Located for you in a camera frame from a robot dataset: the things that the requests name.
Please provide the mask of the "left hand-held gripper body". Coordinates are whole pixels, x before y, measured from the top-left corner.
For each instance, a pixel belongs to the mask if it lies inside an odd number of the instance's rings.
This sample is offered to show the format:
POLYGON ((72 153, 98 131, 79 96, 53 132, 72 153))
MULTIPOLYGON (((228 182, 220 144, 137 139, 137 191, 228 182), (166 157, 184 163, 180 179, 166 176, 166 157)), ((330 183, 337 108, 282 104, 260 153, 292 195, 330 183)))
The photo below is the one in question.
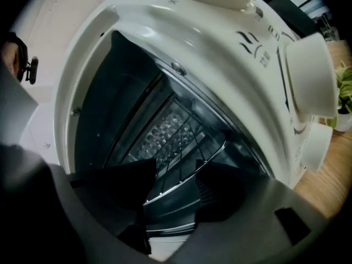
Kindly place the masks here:
POLYGON ((35 84, 39 60, 33 57, 31 62, 28 58, 27 45, 17 37, 16 33, 8 32, 0 49, 1 60, 11 75, 22 82, 24 74, 25 81, 31 85, 35 84))

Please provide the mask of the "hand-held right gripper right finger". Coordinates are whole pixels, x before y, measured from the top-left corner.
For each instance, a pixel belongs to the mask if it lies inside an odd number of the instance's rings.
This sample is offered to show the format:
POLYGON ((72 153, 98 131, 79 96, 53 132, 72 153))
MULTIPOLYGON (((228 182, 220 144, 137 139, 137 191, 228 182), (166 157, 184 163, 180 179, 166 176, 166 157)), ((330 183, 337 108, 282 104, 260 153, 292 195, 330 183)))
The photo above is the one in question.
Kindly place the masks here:
POLYGON ((171 264, 287 263, 328 225, 300 195, 265 175, 211 162, 195 181, 195 230, 171 264))

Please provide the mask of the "grey metal baking tray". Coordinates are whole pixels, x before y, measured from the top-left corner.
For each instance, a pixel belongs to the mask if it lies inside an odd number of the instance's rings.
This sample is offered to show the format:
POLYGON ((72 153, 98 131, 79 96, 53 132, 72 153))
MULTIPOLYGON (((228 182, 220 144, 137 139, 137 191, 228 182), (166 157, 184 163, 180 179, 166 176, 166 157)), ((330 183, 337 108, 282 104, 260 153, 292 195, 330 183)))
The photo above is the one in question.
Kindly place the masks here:
POLYGON ((192 177, 171 192, 143 205, 147 236, 190 234, 195 228, 195 213, 200 207, 200 192, 196 178, 192 177))

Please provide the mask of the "gold wire oven rack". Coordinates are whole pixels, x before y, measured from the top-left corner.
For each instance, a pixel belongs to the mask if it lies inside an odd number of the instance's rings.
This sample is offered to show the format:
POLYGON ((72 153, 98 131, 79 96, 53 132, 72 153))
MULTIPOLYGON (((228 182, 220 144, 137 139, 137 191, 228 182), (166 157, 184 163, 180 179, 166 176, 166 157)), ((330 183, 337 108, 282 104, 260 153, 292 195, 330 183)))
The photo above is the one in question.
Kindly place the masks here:
POLYGON ((165 197, 190 180, 225 149, 226 136, 188 116, 156 152, 156 181, 144 205, 165 197))

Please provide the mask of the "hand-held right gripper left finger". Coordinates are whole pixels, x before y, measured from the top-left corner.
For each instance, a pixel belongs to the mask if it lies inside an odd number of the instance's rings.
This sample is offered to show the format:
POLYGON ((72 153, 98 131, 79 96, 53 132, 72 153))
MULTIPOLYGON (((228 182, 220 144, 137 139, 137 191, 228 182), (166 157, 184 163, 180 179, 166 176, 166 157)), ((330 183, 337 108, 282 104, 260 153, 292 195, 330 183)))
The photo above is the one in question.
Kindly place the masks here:
POLYGON ((156 161, 79 177, 0 144, 0 264, 151 264, 142 205, 156 161))

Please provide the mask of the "small green potted plant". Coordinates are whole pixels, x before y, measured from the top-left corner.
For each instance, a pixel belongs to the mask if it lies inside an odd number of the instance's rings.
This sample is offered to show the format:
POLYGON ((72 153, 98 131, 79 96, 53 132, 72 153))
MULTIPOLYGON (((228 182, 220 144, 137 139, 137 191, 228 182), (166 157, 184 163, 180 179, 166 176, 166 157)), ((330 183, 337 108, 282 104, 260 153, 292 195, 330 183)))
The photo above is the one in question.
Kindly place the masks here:
POLYGON ((341 60, 335 75, 338 88, 337 114, 325 122, 336 131, 345 132, 352 128, 352 67, 341 60))

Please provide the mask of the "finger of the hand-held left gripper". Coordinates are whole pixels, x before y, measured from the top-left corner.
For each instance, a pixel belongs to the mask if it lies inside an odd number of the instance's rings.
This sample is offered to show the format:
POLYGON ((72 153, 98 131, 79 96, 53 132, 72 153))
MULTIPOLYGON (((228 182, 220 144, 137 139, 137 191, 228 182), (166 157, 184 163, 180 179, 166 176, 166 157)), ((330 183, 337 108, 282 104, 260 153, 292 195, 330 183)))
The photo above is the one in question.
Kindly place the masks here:
POLYGON ((38 103, 0 64, 0 144, 18 144, 38 103))

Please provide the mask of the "white toaster oven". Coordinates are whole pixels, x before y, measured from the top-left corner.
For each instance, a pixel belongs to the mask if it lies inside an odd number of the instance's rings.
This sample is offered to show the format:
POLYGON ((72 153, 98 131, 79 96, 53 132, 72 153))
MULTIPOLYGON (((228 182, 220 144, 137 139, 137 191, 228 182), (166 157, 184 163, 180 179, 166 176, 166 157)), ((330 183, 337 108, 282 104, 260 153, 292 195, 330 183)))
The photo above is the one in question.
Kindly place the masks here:
POLYGON ((32 0, 14 30, 39 62, 27 90, 46 128, 31 133, 68 176, 154 159, 190 115, 227 139, 211 162, 289 188, 325 159, 327 45, 263 0, 32 0))

